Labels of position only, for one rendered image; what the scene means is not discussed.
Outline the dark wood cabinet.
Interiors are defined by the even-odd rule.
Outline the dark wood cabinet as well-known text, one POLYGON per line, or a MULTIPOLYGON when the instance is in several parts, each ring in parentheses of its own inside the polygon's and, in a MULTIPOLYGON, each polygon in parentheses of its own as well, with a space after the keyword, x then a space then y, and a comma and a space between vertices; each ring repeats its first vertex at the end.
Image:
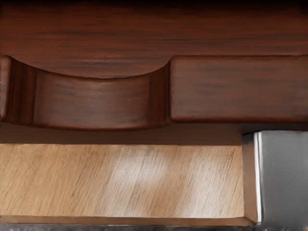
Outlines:
POLYGON ((0 230, 308 231, 308 0, 0 0, 0 230))

